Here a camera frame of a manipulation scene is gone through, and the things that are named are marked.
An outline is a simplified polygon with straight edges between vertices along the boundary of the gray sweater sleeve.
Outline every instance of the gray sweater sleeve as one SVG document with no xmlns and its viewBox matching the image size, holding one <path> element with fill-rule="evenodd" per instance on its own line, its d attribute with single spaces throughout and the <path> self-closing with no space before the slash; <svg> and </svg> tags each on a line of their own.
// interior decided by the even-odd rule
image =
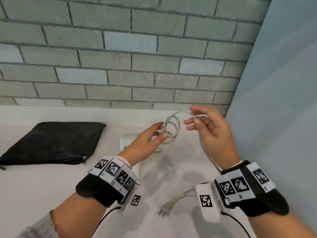
<svg viewBox="0 0 317 238">
<path fill-rule="evenodd" d="M 55 231 L 55 225 L 50 213 L 36 222 L 33 226 L 25 228 L 16 238 L 60 238 Z"/>
</svg>

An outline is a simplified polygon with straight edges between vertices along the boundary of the fingernail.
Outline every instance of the fingernail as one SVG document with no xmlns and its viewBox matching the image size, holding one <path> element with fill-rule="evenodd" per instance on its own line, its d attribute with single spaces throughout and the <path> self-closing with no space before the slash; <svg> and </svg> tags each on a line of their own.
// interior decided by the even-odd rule
<svg viewBox="0 0 317 238">
<path fill-rule="evenodd" d="M 195 125 L 199 125 L 200 124 L 200 120 L 199 119 L 194 119 L 194 124 Z"/>
</svg>

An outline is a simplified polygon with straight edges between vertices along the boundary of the hand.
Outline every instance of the hand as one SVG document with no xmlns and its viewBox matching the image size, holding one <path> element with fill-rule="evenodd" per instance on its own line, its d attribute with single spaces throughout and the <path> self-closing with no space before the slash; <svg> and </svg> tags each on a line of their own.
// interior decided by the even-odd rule
<svg viewBox="0 0 317 238">
<path fill-rule="evenodd" d="M 200 106 L 192 106 L 191 112 L 198 116 L 184 120 L 184 124 L 194 125 L 187 126 L 187 130 L 198 130 L 200 133 L 206 153 L 215 161 L 222 169 L 228 169 L 240 162 L 240 157 L 236 150 L 233 140 L 230 124 L 225 120 L 216 108 L 207 108 Z"/>
<path fill-rule="evenodd" d="M 150 157 L 157 147 L 168 138 L 168 133 L 159 135 L 159 132 L 156 132 L 161 129 L 162 124 L 163 122 L 155 123 L 140 133 L 137 138 L 118 155 L 125 158 L 131 166 Z"/>
</svg>

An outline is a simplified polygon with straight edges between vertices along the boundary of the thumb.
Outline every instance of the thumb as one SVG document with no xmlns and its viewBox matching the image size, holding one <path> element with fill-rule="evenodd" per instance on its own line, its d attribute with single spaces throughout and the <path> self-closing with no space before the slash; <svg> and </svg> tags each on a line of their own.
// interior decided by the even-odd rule
<svg viewBox="0 0 317 238">
<path fill-rule="evenodd" d="M 199 119 L 194 119 L 194 124 L 202 138 L 210 136 L 211 133 L 204 122 L 201 122 Z"/>
<path fill-rule="evenodd" d="M 155 148 L 157 148 L 159 145 L 163 144 L 167 138 L 168 138 L 168 133 L 163 133 L 157 136 L 156 139 L 153 140 L 151 143 L 153 144 L 153 146 L 155 146 Z"/>
</svg>

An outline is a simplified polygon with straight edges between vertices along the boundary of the zipper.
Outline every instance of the zipper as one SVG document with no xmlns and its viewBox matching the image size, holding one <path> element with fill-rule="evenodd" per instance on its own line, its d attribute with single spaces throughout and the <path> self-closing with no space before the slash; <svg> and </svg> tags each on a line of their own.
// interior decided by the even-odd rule
<svg viewBox="0 0 317 238">
<path fill-rule="evenodd" d="M 82 163 L 83 163 L 83 165 L 87 164 L 86 159 L 87 159 L 87 156 L 84 156 L 84 157 L 82 158 Z"/>
</svg>

